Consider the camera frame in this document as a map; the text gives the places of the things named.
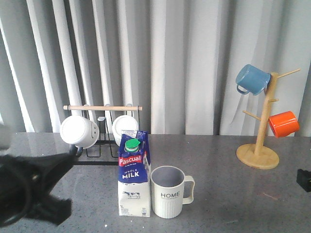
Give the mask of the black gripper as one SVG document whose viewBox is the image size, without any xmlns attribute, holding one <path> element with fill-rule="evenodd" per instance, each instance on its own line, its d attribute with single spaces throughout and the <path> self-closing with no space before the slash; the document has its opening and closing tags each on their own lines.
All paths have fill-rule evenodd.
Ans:
<svg viewBox="0 0 311 233">
<path fill-rule="evenodd" d="M 311 172 L 298 169 L 296 182 L 306 191 L 311 192 Z"/>
<path fill-rule="evenodd" d="M 22 218 L 48 221 L 55 225 L 71 216 L 70 199 L 50 194 L 59 180 L 73 167 L 68 153 L 0 158 L 0 224 L 8 226 Z"/>
</svg>

